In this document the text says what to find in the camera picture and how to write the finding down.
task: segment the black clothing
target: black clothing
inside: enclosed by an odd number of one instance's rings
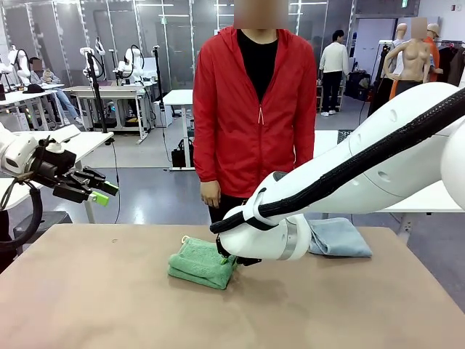
[[[439,50],[440,64],[437,68],[441,68],[444,73],[437,74],[437,82],[448,82],[450,74],[450,62],[452,62],[452,59],[456,56],[457,51],[458,50],[453,47],[444,47]]]
[[[323,74],[323,111],[329,112],[336,110],[341,80],[342,71],[333,71]]]
[[[238,44],[247,75],[255,87],[259,102],[262,102],[275,72],[278,40],[269,44],[258,44],[250,40],[241,30],[238,30]]]
[[[219,202],[219,208],[209,207],[210,219],[212,223],[219,222],[225,218],[225,215],[234,207],[241,206],[247,201],[246,198],[235,198],[221,194],[221,200]]]

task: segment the jeans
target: jeans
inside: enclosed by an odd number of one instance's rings
[[[341,71],[323,74],[323,111],[328,112],[336,109],[341,80]]]
[[[63,111],[62,105],[65,106],[66,110],[70,113],[70,115],[73,117],[73,119],[77,118],[78,112],[74,108],[74,105],[71,104],[68,96],[61,90],[61,89],[56,89],[57,91],[57,97],[60,103],[58,103],[58,108],[60,109],[60,112],[62,113],[63,117],[65,116],[65,112]]]

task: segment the mannequin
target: mannequin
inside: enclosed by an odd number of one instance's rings
[[[399,81],[396,86],[395,95],[428,81],[431,61],[429,45],[423,42],[425,38],[426,18],[413,18],[412,39],[402,43],[386,56],[383,66],[386,76],[393,81]],[[403,54],[402,62],[404,68],[400,75],[390,73],[388,62],[400,53]]]
[[[437,74],[442,74],[444,71],[439,68],[440,64],[440,55],[439,49],[437,48],[434,40],[439,38],[440,28],[437,23],[431,23],[428,25],[425,42],[429,45],[431,54],[433,56],[434,67],[431,69],[431,74],[429,80],[431,82],[437,81]]]

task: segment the white sweater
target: white sweater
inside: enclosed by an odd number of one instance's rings
[[[328,45],[321,57],[320,70],[324,73],[343,71],[345,75],[349,75],[349,58],[346,47],[337,41]]]

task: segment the beige table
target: beige table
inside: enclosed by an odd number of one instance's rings
[[[240,268],[226,291],[166,275],[206,227],[56,225],[0,276],[0,348],[464,348],[465,316],[386,228],[372,260]]]

